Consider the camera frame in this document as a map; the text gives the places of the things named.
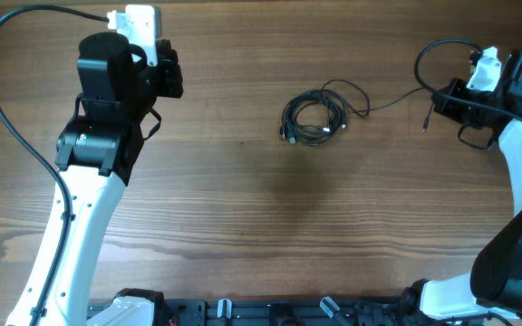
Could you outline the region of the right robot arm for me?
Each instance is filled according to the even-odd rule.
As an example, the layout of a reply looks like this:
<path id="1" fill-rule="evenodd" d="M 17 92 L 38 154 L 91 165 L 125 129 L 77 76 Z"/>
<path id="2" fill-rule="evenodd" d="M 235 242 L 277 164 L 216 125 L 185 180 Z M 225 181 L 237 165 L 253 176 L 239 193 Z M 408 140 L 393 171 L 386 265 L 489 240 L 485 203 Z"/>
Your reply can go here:
<path id="1" fill-rule="evenodd" d="M 498 319 L 522 320 L 522 50 L 505 62 L 495 47 L 474 44 L 468 81 L 454 78 L 437 90 L 425 81 L 431 110 L 459 123 L 462 130 L 491 129 L 485 145 L 497 145 L 507 163 L 514 215 L 480 251 L 468 273 L 408 288 L 401 319 L 456 325 Z"/>

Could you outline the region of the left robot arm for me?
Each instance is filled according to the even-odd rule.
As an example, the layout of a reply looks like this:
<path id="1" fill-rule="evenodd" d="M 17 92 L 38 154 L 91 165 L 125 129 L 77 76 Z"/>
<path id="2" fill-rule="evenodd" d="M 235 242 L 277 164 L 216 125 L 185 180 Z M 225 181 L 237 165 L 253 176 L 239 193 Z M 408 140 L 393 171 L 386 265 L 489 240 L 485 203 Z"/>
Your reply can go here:
<path id="1" fill-rule="evenodd" d="M 159 97 L 183 94 L 177 52 L 166 39 L 155 57 L 121 34 L 79 44 L 82 91 L 56 144 L 61 183 L 34 267 L 9 325 L 83 325 L 92 277 L 111 216 L 147 136 L 141 122 Z"/>

